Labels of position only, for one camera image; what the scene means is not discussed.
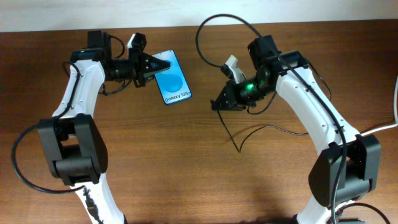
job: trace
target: phone screen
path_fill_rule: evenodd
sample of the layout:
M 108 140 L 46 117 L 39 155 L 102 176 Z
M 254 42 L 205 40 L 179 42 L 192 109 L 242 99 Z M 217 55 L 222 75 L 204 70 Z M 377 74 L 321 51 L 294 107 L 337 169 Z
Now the phone screen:
M 178 64 L 173 50 L 153 55 L 155 58 L 170 62 L 170 68 L 155 74 L 157 86 L 166 105 L 191 98 L 192 93 Z

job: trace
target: white wall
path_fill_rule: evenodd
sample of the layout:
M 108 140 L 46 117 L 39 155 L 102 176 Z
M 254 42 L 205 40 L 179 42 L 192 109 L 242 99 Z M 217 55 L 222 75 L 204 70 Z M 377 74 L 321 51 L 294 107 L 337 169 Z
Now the white wall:
M 397 19 L 398 0 L 0 0 L 0 32 L 197 26 L 218 13 L 250 23 Z

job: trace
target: wooden tabletop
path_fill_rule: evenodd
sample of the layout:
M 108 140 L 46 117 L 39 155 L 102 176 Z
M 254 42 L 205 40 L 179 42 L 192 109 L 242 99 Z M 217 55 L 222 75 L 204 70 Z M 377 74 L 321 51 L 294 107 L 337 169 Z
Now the wooden tabletop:
M 332 103 L 359 131 L 391 121 L 398 75 L 398 20 L 256 24 L 272 34 L 279 50 L 299 50 L 329 84 Z M 147 37 L 145 52 L 173 49 L 192 99 L 165 106 L 155 81 L 145 88 L 99 96 L 95 123 L 108 147 L 107 178 L 129 223 L 239 223 L 291 217 L 310 198 L 308 174 L 317 159 L 309 136 L 275 129 L 252 135 L 238 154 L 210 109 L 226 77 L 195 49 L 196 27 L 106 30 L 127 42 Z M 11 166 L 11 146 L 26 127 L 50 118 L 68 79 L 61 62 L 86 46 L 87 30 L 0 34 L 0 217 L 1 223 L 90 223 L 75 194 L 49 195 L 24 185 Z M 233 54 L 240 68 L 255 74 L 247 45 L 255 38 L 244 26 L 205 27 L 200 45 L 215 63 Z M 114 54 L 121 50 L 113 43 Z M 267 103 L 258 103 L 257 110 Z M 259 116 L 222 112 L 238 144 L 254 127 L 274 124 L 305 131 L 279 96 Z M 382 145 L 376 190 L 362 202 L 398 223 L 398 129 L 376 133 Z M 33 183 L 66 189 L 47 167 L 37 133 L 20 144 L 17 160 Z M 382 223 L 367 208 L 345 217 Z

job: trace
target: wood grain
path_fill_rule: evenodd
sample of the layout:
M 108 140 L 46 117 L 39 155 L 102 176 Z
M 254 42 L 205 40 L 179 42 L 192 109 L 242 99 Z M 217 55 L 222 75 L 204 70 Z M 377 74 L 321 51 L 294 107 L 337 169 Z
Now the wood grain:
M 255 26 L 272 34 L 281 51 L 297 49 L 312 61 L 333 92 L 333 104 L 358 130 L 392 119 L 398 20 Z M 311 139 L 265 129 L 238 154 L 210 110 L 209 100 L 218 96 L 226 78 L 198 56 L 196 27 L 107 31 L 125 41 L 142 32 L 148 54 L 173 49 L 193 93 L 192 99 L 172 106 L 164 105 L 156 83 L 98 97 L 95 122 L 108 147 L 108 182 L 129 223 L 239 223 L 291 217 L 304 208 L 310 197 L 307 177 L 317 159 Z M 241 69 L 253 75 L 246 50 L 253 39 L 244 26 L 211 26 L 203 30 L 200 45 L 215 63 L 234 54 Z M 10 161 L 17 135 L 57 108 L 67 85 L 61 62 L 85 45 L 86 30 L 0 34 L 1 223 L 90 222 L 75 194 L 47 195 L 28 188 Z M 115 54 L 119 50 L 115 42 Z M 278 96 L 259 116 L 222 114 L 237 142 L 260 124 L 304 131 Z M 398 223 L 397 134 L 398 129 L 376 133 L 382 144 L 378 186 L 362 200 L 385 212 L 392 223 Z M 34 183 L 65 188 L 50 175 L 36 133 L 22 141 L 17 159 Z M 382 223 L 365 208 L 345 215 Z

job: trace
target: brown wooden surface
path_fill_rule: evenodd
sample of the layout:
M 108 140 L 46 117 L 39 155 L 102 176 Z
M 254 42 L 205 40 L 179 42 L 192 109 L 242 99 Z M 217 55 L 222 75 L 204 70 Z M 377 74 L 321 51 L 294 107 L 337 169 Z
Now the brown wooden surface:
M 297 49 L 312 61 L 333 92 L 333 104 L 352 126 L 363 131 L 392 119 L 397 20 L 255 26 L 272 34 L 281 51 Z M 317 158 L 310 137 L 265 129 L 250 137 L 238 154 L 210 110 L 209 100 L 218 96 L 226 78 L 198 56 L 196 29 L 107 30 L 125 41 L 134 32 L 144 33 L 149 54 L 173 49 L 193 93 L 190 100 L 165 106 L 152 82 L 98 97 L 95 122 L 108 147 L 107 177 L 118 207 L 129 223 L 238 223 L 291 217 L 310 197 L 307 177 Z M 253 75 L 246 50 L 253 39 L 244 26 L 213 26 L 203 30 L 200 42 L 211 61 L 223 63 L 234 54 L 242 70 Z M 28 188 L 10 160 L 18 134 L 57 108 L 68 81 L 60 64 L 85 45 L 86 30 L 0 34 L 1 223 L 90 222 L 75 194 L 48 195 Z M 114 54 L 119 50 L 115 42 Z M 259 116 L 244 111 L 222 114 L 237 142 L 260 124 L 304 131 L 280 97 Z M 382 144 L 378 185 L 362 200 L 380 208 L 392 223 L 398 223 L 397 134 L 398 129 L 376 134 Z M 37 133 L 22 141 L 17 160 L 34 183 L 65 189 L 51 176 Z M 382 223 L 365 208 L 345 214 Z

